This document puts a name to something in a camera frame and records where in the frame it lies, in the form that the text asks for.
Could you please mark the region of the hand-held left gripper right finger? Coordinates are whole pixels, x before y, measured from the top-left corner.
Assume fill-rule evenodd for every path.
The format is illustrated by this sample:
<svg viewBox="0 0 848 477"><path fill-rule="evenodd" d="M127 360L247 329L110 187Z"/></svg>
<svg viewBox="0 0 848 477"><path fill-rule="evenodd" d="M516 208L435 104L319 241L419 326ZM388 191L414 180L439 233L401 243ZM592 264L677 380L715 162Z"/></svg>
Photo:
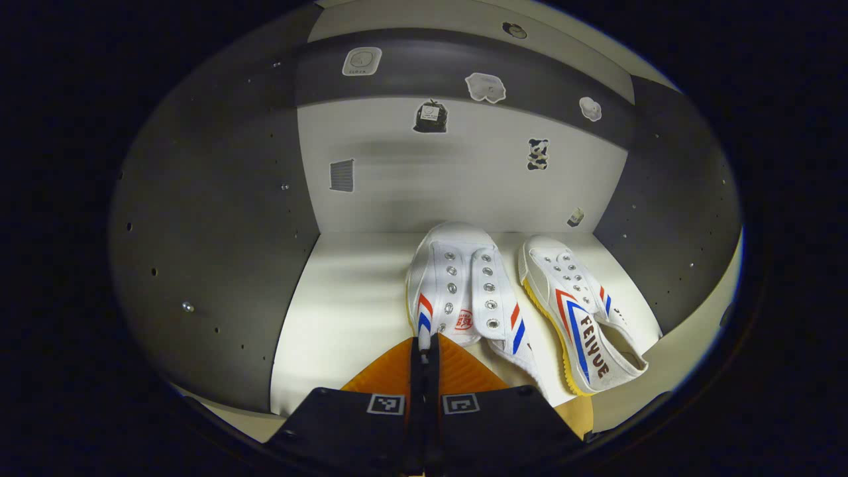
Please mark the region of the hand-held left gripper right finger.
<svg viewBox="0 0 848 477"><path fill-rule="evenodd" d="M585 445L585 401L551 405L536 386L509 386L444 335L439 351L432 476L566 476Z"/></svg>

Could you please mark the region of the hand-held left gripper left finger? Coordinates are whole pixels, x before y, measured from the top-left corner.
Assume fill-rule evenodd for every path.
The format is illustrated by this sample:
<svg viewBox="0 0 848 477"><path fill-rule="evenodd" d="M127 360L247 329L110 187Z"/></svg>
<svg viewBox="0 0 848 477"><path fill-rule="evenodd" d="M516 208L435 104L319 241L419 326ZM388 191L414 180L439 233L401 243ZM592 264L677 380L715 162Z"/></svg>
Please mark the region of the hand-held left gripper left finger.
<svg viewBox="0 0 848 477"><path fill-rule="evenodd" d="M418 365L416 339L394 345L340 389L309 392L264 447L316 475L423 473Z"/></svg>

